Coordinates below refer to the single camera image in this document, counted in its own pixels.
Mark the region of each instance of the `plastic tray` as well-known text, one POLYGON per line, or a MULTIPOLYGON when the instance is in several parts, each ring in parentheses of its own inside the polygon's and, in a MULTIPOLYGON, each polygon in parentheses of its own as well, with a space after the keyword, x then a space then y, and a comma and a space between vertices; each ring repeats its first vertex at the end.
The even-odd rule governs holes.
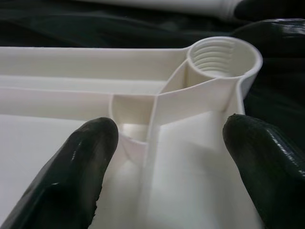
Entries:
POLYGON ((91 229, 258 229, 222 127, 244 113, 260 53, 227 37, 184 49, 0 48, 0 224, 73 130, 120 130, 91 229))

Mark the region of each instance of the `white plastic tube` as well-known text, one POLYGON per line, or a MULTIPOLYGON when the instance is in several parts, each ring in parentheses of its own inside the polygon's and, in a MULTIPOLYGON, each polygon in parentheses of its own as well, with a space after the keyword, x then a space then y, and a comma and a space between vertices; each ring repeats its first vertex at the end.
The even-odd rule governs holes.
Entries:
POLYGON ((111 5, 192 13, 229 20, 242 0, 81 0, 111 5))

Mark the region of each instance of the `white plastic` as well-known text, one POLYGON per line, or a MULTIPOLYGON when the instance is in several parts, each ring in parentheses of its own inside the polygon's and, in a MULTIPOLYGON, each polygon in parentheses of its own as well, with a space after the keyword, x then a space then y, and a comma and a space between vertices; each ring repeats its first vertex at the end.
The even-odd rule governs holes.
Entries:
POLYGON ((82 123, 118 125, 91 229, 259 229, 222 127, 262 57, 214 37, 185 49, 0 48, 0 224, 82 123))
POLYGON ((166 10, 192 13, 229 20, 234 17, 234 10, 242 0, 77 0, 139 7, 152 10, 166 10))

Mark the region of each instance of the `internal thread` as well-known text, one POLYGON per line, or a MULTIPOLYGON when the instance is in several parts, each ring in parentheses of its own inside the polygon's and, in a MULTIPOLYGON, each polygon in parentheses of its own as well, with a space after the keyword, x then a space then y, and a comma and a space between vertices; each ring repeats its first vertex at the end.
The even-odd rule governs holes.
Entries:
POLYGON ((233 51, 234 42, 220 39, 195 46, 191 53, 191 59, 201 71, 229 72, 233 51))

